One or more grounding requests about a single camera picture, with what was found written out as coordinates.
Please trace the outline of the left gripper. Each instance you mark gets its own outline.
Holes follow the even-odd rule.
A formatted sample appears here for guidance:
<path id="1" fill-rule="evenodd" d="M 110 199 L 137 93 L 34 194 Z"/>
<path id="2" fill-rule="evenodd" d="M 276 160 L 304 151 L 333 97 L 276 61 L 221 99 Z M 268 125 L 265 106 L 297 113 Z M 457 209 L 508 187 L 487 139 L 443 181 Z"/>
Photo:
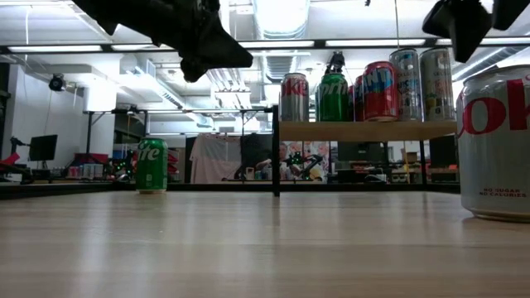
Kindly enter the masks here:
<path id="1" fill-rule="evenodd" d="M 253 56 L 223 27 L 219 0 L 72 0 L 112 35 L 119 25 L 166 45 L 181 57 L 185 80 L 208 70 L 248 68 Z"/>

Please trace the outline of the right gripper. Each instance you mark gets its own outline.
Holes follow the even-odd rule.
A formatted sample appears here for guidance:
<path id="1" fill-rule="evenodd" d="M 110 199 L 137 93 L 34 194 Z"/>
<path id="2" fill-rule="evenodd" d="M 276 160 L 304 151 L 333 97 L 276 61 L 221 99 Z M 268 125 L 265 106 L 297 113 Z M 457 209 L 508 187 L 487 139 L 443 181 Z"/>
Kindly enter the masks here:
<path id="1" fill-rule="evenodd" d="M 494 0 L 492 20 L 481 2 L 450 2 L 450 38 L 455 60 L 465 63 L 491 27 L 508 30 L 530 0 Z"/>

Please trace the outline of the white slim can black lid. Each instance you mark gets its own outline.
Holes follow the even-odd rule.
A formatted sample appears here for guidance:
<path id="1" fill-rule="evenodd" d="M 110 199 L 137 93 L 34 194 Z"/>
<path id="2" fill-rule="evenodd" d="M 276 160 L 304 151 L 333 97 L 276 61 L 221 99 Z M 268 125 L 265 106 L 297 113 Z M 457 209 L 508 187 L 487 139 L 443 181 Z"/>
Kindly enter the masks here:
<path id="1" fill-rule="evenodd" d="M 419 62 L 425 120 L 455 120 L 449 51 L 443 47 L 431 48 L 420 54 Z"/>

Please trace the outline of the white slim Celsius can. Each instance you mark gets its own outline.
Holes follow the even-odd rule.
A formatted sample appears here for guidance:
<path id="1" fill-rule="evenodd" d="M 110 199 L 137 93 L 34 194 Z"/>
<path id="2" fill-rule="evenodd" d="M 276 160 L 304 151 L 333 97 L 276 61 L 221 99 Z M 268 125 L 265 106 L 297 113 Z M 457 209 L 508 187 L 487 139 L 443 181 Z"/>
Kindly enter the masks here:
<path id="1" fill-rule="evenodd" d="M 398 119 L 422 120 L 422 89 L 419 55 L 412 48 L 402 48 L 389 56 L 396 73 Z"/>

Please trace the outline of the silver Diet Coke can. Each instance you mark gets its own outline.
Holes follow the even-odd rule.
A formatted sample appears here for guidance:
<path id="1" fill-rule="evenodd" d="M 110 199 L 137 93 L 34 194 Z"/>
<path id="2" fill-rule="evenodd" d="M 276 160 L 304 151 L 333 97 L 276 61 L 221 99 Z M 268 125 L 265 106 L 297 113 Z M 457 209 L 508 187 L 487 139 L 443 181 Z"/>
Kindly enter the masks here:
<path id="1" fill-rule="evenodd" d="M 461 204 L 530 222 L 530 65 L 469 77 L 456 101 Z"/>
<path id="2" fill-rule="evenodd" d="M 281 121 L 308 122 L 310 96 L 307 78 L 301 73 L 285 74 L 281 84 L 279 117 Z"/>

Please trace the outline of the green Sprite can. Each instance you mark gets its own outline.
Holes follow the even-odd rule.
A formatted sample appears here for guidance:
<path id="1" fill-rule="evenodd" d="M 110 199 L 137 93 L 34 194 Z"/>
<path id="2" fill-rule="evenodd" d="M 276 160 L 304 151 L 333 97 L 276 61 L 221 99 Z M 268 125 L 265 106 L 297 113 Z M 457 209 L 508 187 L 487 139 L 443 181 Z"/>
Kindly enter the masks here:
<path id="1" fill-rule="evenodd" d="M 348 82 L 341 73 L 322 77 L 319 87 L 320 122 L 346 122 L 349 119 Z"/>
<path id="2" fill-rule="evenodd" d="M 136 188 L 140 194 L 157 194 L 167 188 L 168 147 L 157 137 L 144 137 L 137 147 Z"/>

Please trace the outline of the wooden shelf black legs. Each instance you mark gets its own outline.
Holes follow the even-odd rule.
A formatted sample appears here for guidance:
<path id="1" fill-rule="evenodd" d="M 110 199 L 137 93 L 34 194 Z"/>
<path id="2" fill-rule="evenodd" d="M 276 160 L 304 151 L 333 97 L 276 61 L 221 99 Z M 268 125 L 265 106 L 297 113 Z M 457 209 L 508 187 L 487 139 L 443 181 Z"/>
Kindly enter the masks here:
<path id="1" fill-rule="evenodd" d="M 272 195 L 278 199 L 282 191 L 293 192 L 294 185 L 282 185 L 279 172 L 279 143 L 287 141 L 338 141 L 338 142 L 394 142 L 418 141 L 424 148 L 424 141 L 456 133 L 456 122 L 317 122 L 297 123 L 279 120 L 277 105 L 266 110 L 272 114 Z M 426 158 L 421 153 L 422 182 L 416 185 L 318 185 L 317 191 L 427 191 L 458 194 L 460 187 L 450 184 L 429 184 L 426 180 Z"/>

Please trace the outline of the white hanging cloth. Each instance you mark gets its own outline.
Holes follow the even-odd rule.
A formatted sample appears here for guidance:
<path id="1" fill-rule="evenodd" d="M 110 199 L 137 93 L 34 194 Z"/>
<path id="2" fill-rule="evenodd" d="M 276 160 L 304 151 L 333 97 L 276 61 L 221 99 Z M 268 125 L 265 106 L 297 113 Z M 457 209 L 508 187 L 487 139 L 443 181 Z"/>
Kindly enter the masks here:
<path id="1" fill-rule="evenodd" d="M 241 166 L 240 137 L 202 133 L 190 154 L 191 184 L 218 184 L 232 179 Z"/>

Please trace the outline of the black ceiling fixture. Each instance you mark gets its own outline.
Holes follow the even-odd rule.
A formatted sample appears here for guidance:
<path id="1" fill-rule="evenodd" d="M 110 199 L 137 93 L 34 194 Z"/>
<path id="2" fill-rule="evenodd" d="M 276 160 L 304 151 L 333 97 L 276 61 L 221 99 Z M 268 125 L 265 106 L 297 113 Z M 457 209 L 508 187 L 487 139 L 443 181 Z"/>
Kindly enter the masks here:
<path id="1" fill-rule="evenodd" d="M 341 74 L 345 66 L 345 58 L 342 51 L 335 51 L 326 64 L 325 74 Z"/>

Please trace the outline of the person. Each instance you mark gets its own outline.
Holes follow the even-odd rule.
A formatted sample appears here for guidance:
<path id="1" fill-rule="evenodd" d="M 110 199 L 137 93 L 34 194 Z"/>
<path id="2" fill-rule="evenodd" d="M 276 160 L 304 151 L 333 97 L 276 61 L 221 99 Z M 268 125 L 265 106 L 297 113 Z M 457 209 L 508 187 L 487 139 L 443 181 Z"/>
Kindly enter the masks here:
<path id="1" fill-rule="evenodd" d="M 265 157 L 262 161 L 256 164 L 256 170 L 261 171 L 263 168 L 272 165 L 272 153 L 270 151 L 265 151 Z M 291 167 L 285 162 L 287 158 L 287 145 L 282 142 L 279 146 L 279 160 L 280 160 L 280 178 L 282 180 L 291 180 L 292 170 Z"/>

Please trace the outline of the red storage bin rack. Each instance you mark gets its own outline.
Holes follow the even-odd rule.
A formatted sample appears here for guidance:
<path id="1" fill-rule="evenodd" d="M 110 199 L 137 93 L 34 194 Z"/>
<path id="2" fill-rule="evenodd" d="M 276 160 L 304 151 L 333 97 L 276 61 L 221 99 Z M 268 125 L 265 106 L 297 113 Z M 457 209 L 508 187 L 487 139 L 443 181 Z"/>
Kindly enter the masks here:
<path id="1" fill-rule="evenodd" d="M 169 183 L 180 181 L 179 150 L 176 148 L 168 149 L 167 174 Z"/>

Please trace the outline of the background robot green lights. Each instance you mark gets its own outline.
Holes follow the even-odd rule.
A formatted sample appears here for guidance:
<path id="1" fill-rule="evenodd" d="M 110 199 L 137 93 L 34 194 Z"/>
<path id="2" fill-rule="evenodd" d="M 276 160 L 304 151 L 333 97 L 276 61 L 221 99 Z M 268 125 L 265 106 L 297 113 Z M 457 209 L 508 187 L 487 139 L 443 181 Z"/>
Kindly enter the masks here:
<path id="1" fill-rule="evenodd" d="M 321 180 L 319 176 L 311 175 L 311 170 L 322 161 L 322 156 L 316 154 L 303 156 L 299 151 L 284 160 L 292 178 L 298 180 Z"/>
<path id="2" fill-rule="evenodd" d="M 133 150 L 127 150 L 125 157 L 121 159 L 112 159 L 112 175 L 116 181 L 129 182 L 134 180 L 136 174 L 136 157 L 137 153 Z"/>

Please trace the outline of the floral patterned cloth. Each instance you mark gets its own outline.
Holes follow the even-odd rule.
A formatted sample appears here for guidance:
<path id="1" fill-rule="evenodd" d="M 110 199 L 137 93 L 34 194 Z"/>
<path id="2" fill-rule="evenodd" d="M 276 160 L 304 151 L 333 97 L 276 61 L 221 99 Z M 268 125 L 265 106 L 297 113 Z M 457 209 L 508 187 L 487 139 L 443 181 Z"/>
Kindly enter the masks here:
<path id="1" fill-rule="evenodd" d="M 330 171 L 330 144 L 321 141 L 304 141 L 304 142 L 285 142 L 287 146 L 287 156 L 295 156 L 300 153 L 304 162 L 298 167 L 305 170 L 314 160 L 315 156 L 320 156 L 322 161 L 314 165 L 309 170 L 309 178 L 312 180 L 327 181 Z"/>

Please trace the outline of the black ceiling spotlight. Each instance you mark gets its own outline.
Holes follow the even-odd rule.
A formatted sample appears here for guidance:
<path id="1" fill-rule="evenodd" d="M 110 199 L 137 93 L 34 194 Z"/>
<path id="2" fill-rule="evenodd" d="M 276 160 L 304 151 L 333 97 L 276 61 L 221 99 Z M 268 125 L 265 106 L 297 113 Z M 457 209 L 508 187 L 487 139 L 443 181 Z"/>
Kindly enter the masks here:
<path id="1" fill-rule="evenodd" d="M 48 84 L 49 89 L 55 92 L 65 91 L 67 83 L 63 74 L 53 74 Z"/>

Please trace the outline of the black overhead frame beam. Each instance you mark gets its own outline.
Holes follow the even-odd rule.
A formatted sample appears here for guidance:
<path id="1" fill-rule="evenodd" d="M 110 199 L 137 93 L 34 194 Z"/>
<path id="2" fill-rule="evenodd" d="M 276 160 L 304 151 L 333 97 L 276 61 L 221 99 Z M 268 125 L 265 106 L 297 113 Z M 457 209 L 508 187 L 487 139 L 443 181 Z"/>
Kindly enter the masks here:
<path id="1" fill-rule="evenodd" d="M 332 39 L 332 40 L 263 40 L 241 41 L 243 48 L 250 51 L 259 50 L 359 50 L 391 49 L 398 47 L 431 48 L 450 46 L 446 38 L 402 38 L 402 39 Z M 479 44 L 481 47 L 530 46 L 530 36 L 486 36 Z M 162 44 L 155 46 L 149 43 L 132 44 L 56 44 L 56 45 L 20 45 L 0 46 L 0 55 L 6 54 L 87 54 L 87 53 L 126 53 L 126 52 L 164 52 L 173 48 Z"/>

